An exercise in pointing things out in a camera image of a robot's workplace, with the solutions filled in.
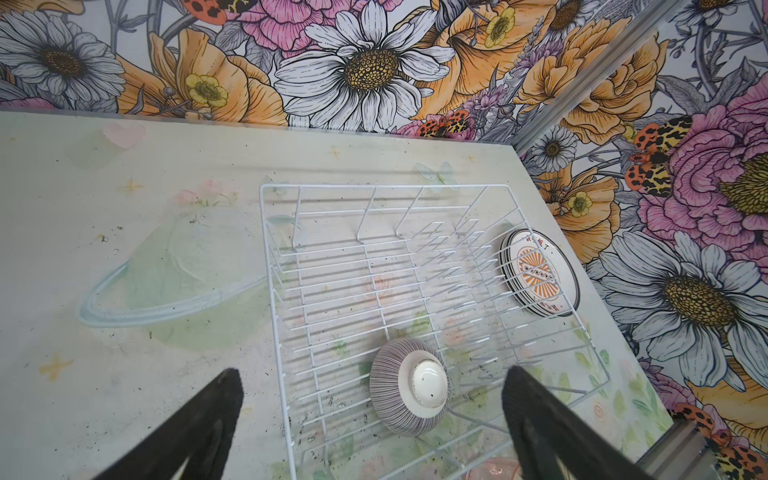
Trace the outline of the orange sunburst plate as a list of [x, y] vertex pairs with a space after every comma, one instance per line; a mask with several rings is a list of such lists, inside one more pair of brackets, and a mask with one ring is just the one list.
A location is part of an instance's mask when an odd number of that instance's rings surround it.
[[513, 296], [535, 315], [569, 317], [578, 308], [580, 285], [562, 249], [537, 230], [506, 235], [499, 250], [500, 267]]

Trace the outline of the white upturned ceramic bowl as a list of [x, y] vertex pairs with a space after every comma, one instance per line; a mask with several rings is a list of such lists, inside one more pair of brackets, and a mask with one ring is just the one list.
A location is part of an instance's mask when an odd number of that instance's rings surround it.
[[417, 437], [441, 422], [451, 384], [434, 349], [418, 339], [399, 338], [375, 356], [369, 394], [373, 410], [390, 432]]

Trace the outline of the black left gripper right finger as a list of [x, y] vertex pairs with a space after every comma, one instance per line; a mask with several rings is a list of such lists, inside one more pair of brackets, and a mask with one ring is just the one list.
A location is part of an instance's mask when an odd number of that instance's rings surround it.
[[501, 392], [507, 427], [524, 479], [648, 479], [520, 366]]

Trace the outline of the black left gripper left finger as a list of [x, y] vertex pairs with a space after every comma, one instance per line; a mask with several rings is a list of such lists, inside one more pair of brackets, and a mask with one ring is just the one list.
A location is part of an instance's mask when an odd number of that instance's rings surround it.
[[220, 479], [244, 399], [241, 376], [227, 368], [99, 479]]

